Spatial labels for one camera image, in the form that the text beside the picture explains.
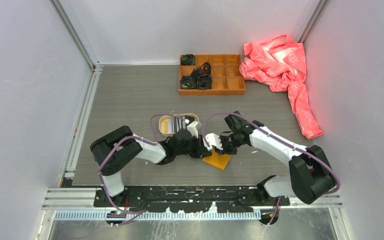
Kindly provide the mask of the dark rolled fabric bottom centre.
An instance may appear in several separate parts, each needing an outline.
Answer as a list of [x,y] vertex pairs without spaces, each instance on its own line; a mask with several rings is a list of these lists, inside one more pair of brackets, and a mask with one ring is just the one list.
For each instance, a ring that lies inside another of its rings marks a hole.
[[202,74],[196,80],[196,89],[207,90],[211,89],[213,84],[213,78],[210,74]]

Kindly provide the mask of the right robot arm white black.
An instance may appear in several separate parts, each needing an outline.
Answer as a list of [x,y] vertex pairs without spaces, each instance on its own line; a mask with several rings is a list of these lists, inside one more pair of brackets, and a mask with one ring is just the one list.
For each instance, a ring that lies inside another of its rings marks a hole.
[[261,204],[271,205],[277,197],[297,197],[309,205],[338,186],[321,147],[306,147],[289,141],[259,121],[245,120],[238,111],[224,120],[230,134],[220,138],[223,153],[233,155],[239,147],[248,145],[276,158],[289,171],[288,175],[271,175],[257,184],[257,198]]

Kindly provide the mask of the dark rolled fabric bottom left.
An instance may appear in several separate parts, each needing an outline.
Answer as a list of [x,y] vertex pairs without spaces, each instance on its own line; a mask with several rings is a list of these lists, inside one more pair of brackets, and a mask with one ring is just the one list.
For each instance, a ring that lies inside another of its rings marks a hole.
[[195,86],[189,75],[183,75],[179,81],[179,87],[182,90],[195,89]]

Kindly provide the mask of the dark rolled fabric top left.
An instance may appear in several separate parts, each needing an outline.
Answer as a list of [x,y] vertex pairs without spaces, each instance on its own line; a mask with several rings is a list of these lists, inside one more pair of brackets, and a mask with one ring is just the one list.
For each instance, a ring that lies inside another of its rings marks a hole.
[[182,54],[180,56],[180,64],[182,66],[194,66],[196,64],[196,57],[193,54]]

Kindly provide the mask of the orange leather card holder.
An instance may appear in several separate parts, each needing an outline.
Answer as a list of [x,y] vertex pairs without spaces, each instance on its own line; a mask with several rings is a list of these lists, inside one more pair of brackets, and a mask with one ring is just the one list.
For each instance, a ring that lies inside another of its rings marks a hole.
[[219,154],[215,150],[211,151],[210,156],[202,158],[202,161],[204,163],[207,163],[210,166],[213,166],[221,171],[223,171],[227,167],[230,160],[231,156],[229,154]]

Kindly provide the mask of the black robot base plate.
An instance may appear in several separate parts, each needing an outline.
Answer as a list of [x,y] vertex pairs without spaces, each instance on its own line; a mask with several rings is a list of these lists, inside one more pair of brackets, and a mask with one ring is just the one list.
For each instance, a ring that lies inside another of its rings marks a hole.
[[149,213],[205,213],[215,205],[218,213],[247,213],[254,207],[273,208],[276,198],[256,186],[127,186],[112,198],[119,207]]

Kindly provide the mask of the orange wooden compartment tray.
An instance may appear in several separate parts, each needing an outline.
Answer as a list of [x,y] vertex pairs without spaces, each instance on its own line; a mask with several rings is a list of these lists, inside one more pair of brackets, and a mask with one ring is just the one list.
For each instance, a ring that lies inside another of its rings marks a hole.
[[[192,54],[195,65],[179,65],[178,92],[181,96],[242,96],[246,92],[243,76],[239,71],[239,54]],[[192,70],[205,62],[211,65],[211,89],[180,89],[182,76],[189,76]]]

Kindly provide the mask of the beige oval card tray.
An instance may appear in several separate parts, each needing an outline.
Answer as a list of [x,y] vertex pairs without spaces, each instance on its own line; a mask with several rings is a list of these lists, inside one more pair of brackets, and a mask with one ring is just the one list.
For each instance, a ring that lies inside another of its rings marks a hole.
[[194,113],[163,115],[158,124],[158,129],[164,137],[171,137],[180,130],[188,130],[192,136],[197,137],[202,127],[202,123]]

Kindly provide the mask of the pink crumpled cloth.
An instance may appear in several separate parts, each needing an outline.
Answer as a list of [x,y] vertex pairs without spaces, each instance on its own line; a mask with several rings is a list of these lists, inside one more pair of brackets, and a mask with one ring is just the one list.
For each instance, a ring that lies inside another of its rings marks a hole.
[[304,45],[287,34],[270,40],[243,45],[244,59],[239,72],[248,81],[256,81],[272,92],[285,92],[301,134],[313,139],[323,134],[316,121],[305,84],[307,60]]

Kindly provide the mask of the stack of credit cards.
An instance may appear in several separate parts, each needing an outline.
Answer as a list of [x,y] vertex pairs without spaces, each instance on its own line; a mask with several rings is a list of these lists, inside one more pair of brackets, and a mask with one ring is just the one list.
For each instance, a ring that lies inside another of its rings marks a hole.
[[191,115],[180,115],[179,117],[165,115],[159,121],[159,130],[163,134],[174,134],[185,129],[187,124],[194,120],[195,118]]

